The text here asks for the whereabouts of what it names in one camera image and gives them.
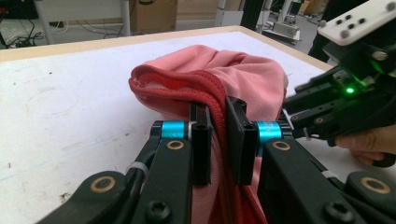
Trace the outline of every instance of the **pink fabric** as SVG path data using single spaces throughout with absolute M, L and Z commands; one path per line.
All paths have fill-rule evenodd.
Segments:
M 257 199 L 261 159 L 251 186 L 233 185 L 227 156 L 225 96 L 247 102 L 250 120 L 274 120 L 287 78 L 274 61 L 206 46 L 191 46 L 137 66 L 131 90 L 147 107 L 167 119 L 189 119 L 190 102 L 209 107 L 212 141 L 211 185 L 193 188 L 192 223 L 266 223 Z

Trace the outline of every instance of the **blue joint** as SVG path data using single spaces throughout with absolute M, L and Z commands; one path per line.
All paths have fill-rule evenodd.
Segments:
M 264 151 L 264 144 L 272 138 L 281 138 L 282 131 L 276 121 L 256 121 L 259 128 L 259 157 L 262 157 Z
M 161 138 L 184 138 L 184 121 L 164 120 Z

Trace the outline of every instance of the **white tabletop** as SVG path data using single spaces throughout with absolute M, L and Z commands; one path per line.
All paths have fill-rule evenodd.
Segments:
M 288 94 L 330 67 L 239 27 L 0 52 L 1 223 L 36 222 L 88 176 L 124 173 L 161 119 L 130 91 L 132 69 L 194 44 L 278 61 Z M 341 180 L 373 170 L 396 181 L 395 166 L 367 167 L 345 149 L 300 142 Z

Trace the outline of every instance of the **human hand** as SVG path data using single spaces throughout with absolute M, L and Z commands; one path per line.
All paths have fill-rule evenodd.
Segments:
M 382 161 L 384 152 L 396 154 L 396 124 L 369 131 L 338 136 L 335 143 L 350 149 L 351 155 L 365 164 Z

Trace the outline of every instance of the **green led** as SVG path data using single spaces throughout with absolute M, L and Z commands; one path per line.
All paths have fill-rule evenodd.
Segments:
M 353 92 L 355 92 L 355 90 L 353 90 L 353 88 L 347 88 L 346 89 L 346 93 L 352 94 Z

